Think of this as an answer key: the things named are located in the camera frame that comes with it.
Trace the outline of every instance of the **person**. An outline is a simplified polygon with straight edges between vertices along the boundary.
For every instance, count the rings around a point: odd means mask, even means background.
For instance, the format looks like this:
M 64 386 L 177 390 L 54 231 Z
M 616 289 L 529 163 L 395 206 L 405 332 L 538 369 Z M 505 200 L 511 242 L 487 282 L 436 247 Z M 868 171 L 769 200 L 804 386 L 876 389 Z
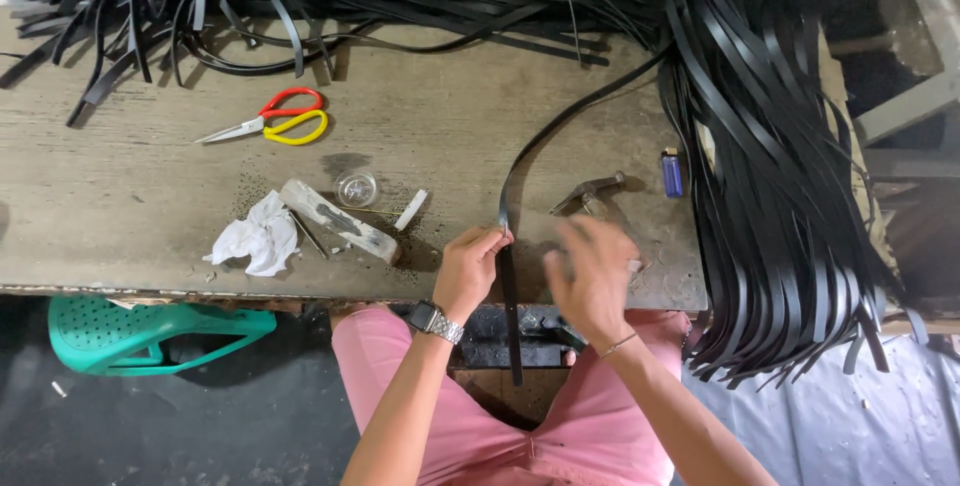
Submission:
M 563 318 L 589 341 L 537 429 L 484 411 L 447 376 L 453 347 L 384 305 L 331 317 L 360 442 L 342 486 L 688 486 L 776 482 L 679 381 L 686 314 L 628 310 L 628 262 L 616 225 L 573 216 L 558 225 L 569 257 L 546 254 Z M 463 326 L 494 283 L 494 257 L 514 237 L 475 227 L 443 251 L 433 302 Z M 572 265 L 573 278 L 568 279 Z

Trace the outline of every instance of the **wristwatch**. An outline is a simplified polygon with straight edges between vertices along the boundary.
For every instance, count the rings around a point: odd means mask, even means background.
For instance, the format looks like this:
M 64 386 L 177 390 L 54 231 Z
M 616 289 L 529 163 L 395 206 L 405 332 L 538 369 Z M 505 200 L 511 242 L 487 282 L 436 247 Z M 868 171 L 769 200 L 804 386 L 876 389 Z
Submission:
M 429 300 L 417 302 L 414 311 L 407 316 L 407 322 L 420 332 L 436 334 L 453 345 L 460 343 L 464 336 L 464 328 L 444 317 L 437 304 Z

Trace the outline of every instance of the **silver metal watch band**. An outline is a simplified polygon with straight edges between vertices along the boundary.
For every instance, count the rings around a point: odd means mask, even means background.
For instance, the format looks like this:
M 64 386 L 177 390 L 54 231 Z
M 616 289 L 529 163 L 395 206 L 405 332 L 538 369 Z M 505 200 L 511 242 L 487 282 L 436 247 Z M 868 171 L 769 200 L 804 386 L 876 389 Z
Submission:
M 430 320 L 430 324 L 427 325 L 424 332 L 436 334 L 453 345 L 459 344 L 460 339 L 464 336 L 464 328 L 444 317 L 444 314 L 441 313 L 439 309 L 434 314 L 433 319 Z

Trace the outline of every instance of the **watch face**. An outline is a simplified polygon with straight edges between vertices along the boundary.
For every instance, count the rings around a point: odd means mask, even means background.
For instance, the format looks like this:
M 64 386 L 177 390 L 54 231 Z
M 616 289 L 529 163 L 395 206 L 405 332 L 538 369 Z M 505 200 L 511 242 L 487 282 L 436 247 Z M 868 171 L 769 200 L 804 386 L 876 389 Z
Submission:
M 410 317 L 407 318 L 407 322 L 413 324 L 417 330 L 426 330 L 426 325 L 433 319 L 434 312 L 436 312 L 436 310 L 430 304 L 417 302 L 416 306 L 414 306 L 414 311 L 410 312 Z

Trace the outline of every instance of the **scissors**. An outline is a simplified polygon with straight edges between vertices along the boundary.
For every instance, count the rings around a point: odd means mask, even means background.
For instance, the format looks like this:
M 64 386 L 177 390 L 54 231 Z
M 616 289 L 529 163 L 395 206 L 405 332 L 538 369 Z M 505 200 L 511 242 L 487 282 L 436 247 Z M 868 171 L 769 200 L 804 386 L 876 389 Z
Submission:
M 301 107 L 298 109 L 277 109 L 277 106 L 281 104 L 283 99 L 287 99 L 291 96 L 296 96 L 298 94 L 306 94 L 307 96 L 313 96 L 316 99 L 313 105 L 309 107 Z M 249 135 L 251 133 L 257 133 L 258 131 L 263 132 L 263 136 L 271 141 L 276 141 L 284 145 L 298 146 L 305 145 L 310 141 L 318 138 L 320 135 L 324 134 L 324 131 L 327 129 L 327 113 L 321 111 L 320 108 L 324 106 L 324 97 L 320 95 L 316 90 L 311 90 L 309 88 L 288 88 L 282 92 L 276 94 L 269 103 L 264 105 L 260 112 L 257 113 L 257 117 L 249 122 L 245 122 L 240 125 L 234 125 L 234 127 L 229 127 L 223 131 L 218 131 L 213 135 L 208 135 L 194 141 L 195 143 L 215 143 L 217 141 L 222 141 L 224 139 L 232 139 L 234 137 L 240 137 L 242 135 Z M 287 122 L 275 125 L 273 127 L 267 126 L 264 124 L 266 119 L 271 117 L 294 117 Z M 298 139 L 291 139 L 289 137 L 281 137 L 279 133 L 282 133 L 291 127 L 300 124 L 306 120 L 312 119 L 314 117 L 319 117 L 319 126 L 317 129 L 305 137 L 300 137 Z

